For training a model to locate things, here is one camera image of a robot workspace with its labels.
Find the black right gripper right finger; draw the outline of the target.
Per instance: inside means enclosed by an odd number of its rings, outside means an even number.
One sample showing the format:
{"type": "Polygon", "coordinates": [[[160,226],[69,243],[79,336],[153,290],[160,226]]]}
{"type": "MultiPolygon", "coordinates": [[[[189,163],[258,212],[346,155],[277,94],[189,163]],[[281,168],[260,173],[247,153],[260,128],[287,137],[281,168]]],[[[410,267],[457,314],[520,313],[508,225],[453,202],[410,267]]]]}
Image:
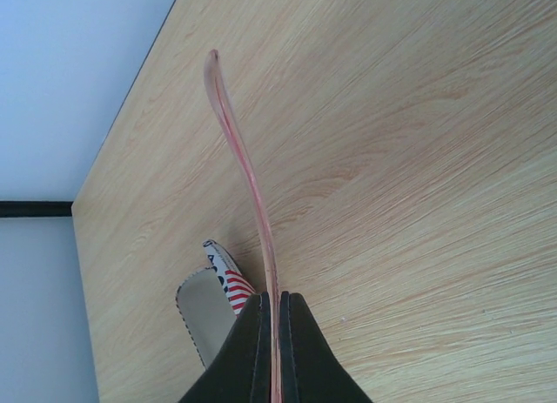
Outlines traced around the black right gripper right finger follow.
{"type": "Polygon", "coordinates": [[[336,359],[299,293],[281,293],[279,344],[284,402],[370,400],[336,359]]]}

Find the stars and stripes glasses case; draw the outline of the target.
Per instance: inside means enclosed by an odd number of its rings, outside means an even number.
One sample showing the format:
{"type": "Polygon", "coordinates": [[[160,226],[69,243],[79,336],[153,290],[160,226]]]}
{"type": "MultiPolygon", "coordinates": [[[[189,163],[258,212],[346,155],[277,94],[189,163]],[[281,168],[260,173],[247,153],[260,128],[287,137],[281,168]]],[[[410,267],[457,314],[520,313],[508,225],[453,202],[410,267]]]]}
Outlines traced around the stars and stripes glasses case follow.
{"type": "Polygon", "coordinates": [[[176,306],[202,366],[208,368],[255,289],[222,245],[208,239],[203,249],[208,266],[177,289],[176,306]]]}

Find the red sunglasses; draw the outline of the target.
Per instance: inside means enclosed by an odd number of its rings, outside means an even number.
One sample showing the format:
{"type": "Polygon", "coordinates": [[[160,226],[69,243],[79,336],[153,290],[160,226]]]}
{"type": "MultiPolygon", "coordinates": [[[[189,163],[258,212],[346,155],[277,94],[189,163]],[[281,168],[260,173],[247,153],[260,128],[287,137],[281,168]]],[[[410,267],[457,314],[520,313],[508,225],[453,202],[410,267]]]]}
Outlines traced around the red sunglasses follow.
{"type": "Polygon", "coordinates": [[[265,285],[271,305],[271,402],[281,402],[284,399],[281,356],[279,344],[279,279],[276,264],[275,249],[272,238],[270,219],[265,207],[256,172],[245,143],[238,129],[238,123],[232,108],[232,101],[220,64],[217,50],[209,52],[204,66],[204,83],[210,105],[225,135],[238,166],[245,177],[256,215],[258,235],[262,249],[265,268],[265,285]]]}

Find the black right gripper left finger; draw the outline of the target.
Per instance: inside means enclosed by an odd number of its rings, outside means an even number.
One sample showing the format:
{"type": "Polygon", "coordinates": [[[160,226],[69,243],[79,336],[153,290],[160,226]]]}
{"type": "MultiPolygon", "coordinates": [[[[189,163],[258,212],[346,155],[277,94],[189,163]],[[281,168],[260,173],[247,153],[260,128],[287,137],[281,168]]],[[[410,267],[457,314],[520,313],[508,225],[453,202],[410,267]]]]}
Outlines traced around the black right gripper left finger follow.
{"type": "Polygon", "coordinates": [[[252,295],[216,359],[180,403],[266,403],[271,400],[271,308],[266,292],[252,295]]]}

